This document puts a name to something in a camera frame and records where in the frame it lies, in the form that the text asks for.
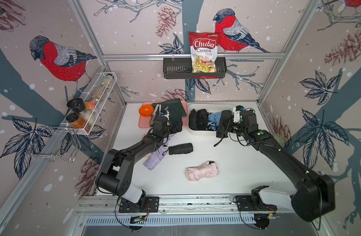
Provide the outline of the black sleeved umbrella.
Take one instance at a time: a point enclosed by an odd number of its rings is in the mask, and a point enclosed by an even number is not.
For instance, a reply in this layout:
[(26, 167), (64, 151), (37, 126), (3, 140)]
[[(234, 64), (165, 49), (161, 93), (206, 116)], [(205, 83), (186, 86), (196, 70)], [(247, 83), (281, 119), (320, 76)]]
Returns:
[(233, 124), (234, 122), (233, 122), (232, 111), (230, 110), (222, 111), (220, 122), (216, 129), (216, 137), (220, 140), (213, 145), (214, 147), (218, 146), (223, 141), (224, 138), (227, 138), (228, 132)]

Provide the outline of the light blue umbrella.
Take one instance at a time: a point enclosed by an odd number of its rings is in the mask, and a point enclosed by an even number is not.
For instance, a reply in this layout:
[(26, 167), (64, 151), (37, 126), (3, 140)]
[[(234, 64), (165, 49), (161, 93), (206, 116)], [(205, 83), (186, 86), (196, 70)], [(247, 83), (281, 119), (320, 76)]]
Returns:
[(215, 124), (216, 124), (216, 126), (218, 126), (220, 124), (221, 117), (222, 117), (222, 112), (218, 112), (218, 113), (215, 114)]

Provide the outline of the black cased compact umbrella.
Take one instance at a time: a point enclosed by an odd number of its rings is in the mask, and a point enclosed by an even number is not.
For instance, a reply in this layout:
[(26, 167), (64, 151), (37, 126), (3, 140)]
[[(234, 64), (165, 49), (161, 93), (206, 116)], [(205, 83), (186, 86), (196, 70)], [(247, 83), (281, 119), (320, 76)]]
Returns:
[(191, 143), (179, 144), (176, 146), (171, 146), (168, 149), (169, 155), (175, 154), (189, 154), (193, 152), (193, 145)]

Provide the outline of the blue patterned umbrella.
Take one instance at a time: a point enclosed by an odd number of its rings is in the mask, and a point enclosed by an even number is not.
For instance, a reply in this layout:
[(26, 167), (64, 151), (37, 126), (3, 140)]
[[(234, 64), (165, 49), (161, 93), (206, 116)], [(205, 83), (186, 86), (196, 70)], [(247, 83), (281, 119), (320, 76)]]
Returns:
[(210, 113), (208, 116), (207, 131), (216, 131), (216, 120), (214, 113)]

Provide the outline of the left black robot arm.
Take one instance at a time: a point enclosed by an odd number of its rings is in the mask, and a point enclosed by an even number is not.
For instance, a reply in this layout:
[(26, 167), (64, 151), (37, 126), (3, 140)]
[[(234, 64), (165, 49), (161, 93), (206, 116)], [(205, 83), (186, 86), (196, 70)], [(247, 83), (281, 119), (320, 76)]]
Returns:
[(131, 183), (134, 165), (147, 154), (159, 150), (172, 134), (181, 132), (182, 127), (182, 121), (171, 122), (167, 117), (159, 116), (141, 141), (125, 149), (108, 151), (95, 179), (97, 188), (133, 204), (142, 203), (144, 191)]

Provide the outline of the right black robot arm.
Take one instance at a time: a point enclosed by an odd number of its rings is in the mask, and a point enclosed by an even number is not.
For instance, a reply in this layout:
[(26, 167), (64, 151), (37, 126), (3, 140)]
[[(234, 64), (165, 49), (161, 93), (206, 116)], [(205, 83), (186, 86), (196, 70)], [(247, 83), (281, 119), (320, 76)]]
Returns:
[(311, 222), (336, 208), (335, 184), (328, 175), (320, 175), (306, 167), (283, 149), (266, 130), (260, 130), (253, 110), (234, 110), (233, 133), (243, 137), (247, 144), (268, 157), (292, 182), (296, 191), (284, 194), (282, 199), (260, 199), (268, 205), (292, 209), (301, 219)]

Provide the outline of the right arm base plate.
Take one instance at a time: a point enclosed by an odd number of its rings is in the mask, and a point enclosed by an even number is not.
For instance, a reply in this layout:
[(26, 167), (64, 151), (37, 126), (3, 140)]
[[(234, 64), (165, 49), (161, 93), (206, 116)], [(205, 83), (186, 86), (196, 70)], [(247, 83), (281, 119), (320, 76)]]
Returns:
[(237, 195), (232, 201), (237, 205), (238, 211), (270, 211), (276, 212), (275, 205), (264, 204), (260, 199), (252, 201), (251, 195)]

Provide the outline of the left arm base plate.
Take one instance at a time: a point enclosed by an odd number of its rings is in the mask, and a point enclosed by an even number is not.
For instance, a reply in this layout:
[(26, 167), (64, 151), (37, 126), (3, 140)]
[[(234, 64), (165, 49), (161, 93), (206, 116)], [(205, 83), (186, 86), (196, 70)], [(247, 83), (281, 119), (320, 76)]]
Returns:
[(141, 213), (141, 212), (158, 212), (159, 197), (142, 197), (138, 203), (130, 202), (122, 198), (119, 205), (119, 213)]

